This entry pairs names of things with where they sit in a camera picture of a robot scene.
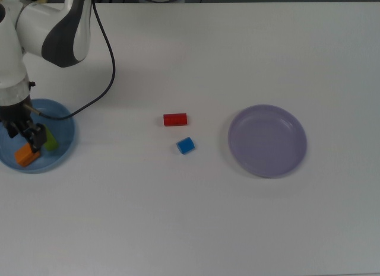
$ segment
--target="green block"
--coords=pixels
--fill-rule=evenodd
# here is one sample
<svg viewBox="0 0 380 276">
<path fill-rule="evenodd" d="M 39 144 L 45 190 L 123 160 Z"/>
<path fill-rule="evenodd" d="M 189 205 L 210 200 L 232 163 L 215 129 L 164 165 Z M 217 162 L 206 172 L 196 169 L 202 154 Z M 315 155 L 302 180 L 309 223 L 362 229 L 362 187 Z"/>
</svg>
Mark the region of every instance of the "green block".
<svg viewBox="0 0 380 276">
<path fill-rule="evenodd" d="M 44 126 L 46 130 L 46 143 L 44 143 L 43 146 L 47 151 L 56 150 L 59 147 L 59 144 L 47 126 Z"/>
</svg>

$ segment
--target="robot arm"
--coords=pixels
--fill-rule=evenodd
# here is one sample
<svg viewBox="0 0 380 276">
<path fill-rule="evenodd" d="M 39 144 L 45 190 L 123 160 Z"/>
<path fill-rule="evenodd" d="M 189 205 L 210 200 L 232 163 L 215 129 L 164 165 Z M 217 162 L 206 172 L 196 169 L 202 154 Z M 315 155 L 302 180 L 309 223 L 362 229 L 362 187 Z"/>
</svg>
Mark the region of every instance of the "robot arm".
<svg viewBox="0 0 380 276">
<path fill-rule="evenodd" d="M 65 0 L 62 10 L 29 0 L 0 2 L 0 121 L 9 137 L 23 136 L 37 151 L 43 125 L 30 117 L 30 89 L 23 54 L 68 67 L 82 61 L 90 44 L 91 0 Z"/>
</svg>

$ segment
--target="black cable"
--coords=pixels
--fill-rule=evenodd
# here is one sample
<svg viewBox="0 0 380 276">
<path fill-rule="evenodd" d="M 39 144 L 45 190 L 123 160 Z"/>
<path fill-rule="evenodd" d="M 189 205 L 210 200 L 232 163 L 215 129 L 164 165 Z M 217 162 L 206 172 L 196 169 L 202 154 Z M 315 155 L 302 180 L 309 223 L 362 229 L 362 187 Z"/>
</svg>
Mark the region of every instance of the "black cable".
<svg viewBox="0 0 380 276">
<path fill-rule="evenodd" d="M 112 48 L 111 48 L 111 45 L 110 45 L 110 43 L 108 41 L 106 32 L 105 32 L 105 30 L 103 28 L 103 25 L 102 25 L 102 22 L 100 21 L 99 15 L 97 13 L 96 5 L 95 5 L 95 0 L 92 0 L 91 3 L 93 5 L 93 9 L 94 9 L 94 14 L 95 14 L 96 20 L 97 20 L 97 22 L 99 24 L 99 27 L 100 27 L 101 31 L 102 31 L 103 37 L 104 37 L 104 39 L 105 39 L 105 41 L 107 43 L 109 54 L 111 55 L 111 60 L 112 60 L 112 77 L 111 77 L 111 81 L 108 84 L 108 86 L 105 89 L 105 91 L 101 95 L 99 95 L 97 98 L 95 98 L 91 102 L 87 103 L 86 105 L 84 105 L 82 108 L 80 108 L 80 109 L 76 110 L 75 112 L 71 113 L 70 115 L 65 116 L 65 117 L 61 117 L 61 118 L 59 118 L 59 117 L 51 117 L 49 115 L 46 115 L 46 114 L 44 114 L 44 113 L 36 110 L 36 112 L 38 113 L 38 115 L 41 116 L 41 117 L 44 117 L 44 118 L 50 119 L 50 120 L 66 120 L 66 119 L 71 118 L 74 115 L 76 115 L 77 113 L 82 112 L 85 108 L 87 108 L 87 107 L 91 106 L 92 104 L 94 104 L 95 102 L 99 101 L 108 92 L 108 90 L 110 90 L 110 88 L 111 88 L 111 86 L 113 84 L 113 80 L 115 80 L 116 65 L 115 65 L 115 58 L 113 57 Z"/>
</svg>

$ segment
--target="orange block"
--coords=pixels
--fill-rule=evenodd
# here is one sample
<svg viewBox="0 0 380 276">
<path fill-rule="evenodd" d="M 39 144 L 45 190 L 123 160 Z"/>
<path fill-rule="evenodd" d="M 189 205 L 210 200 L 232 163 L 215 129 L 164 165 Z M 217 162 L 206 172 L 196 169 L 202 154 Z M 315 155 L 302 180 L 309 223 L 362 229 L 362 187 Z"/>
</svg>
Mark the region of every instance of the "orange block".
<svg viewBox="0 0 380 276">
<path fill-rule="evenodd" d="M 36 153 L 32 152 L 30 144 L 24 145 L 14 153 L 16 162 L 23 167 L 26 167 L 30 163 L 34 162 L 37 158 L 40 157 L 40 155 L 41 154 L 39 151 L 37 151 Z"/>
</svg>

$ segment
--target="blue object in background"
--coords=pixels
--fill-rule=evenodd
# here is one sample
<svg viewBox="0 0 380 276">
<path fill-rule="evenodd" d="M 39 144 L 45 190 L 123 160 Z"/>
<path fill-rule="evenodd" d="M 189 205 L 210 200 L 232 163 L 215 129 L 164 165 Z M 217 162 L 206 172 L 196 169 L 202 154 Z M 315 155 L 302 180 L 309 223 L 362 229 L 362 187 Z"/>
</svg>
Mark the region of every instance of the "blue object in background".
<svg viewBox="0 0 380 276">
<path fill-rule="evenodd" d="M 179 142 L 177 142 L 177 147 L 182 154 L 186 154 L 193 149 L 195 149 L 194 143 L 190 138 L 185 138 Z"/>
</svg>

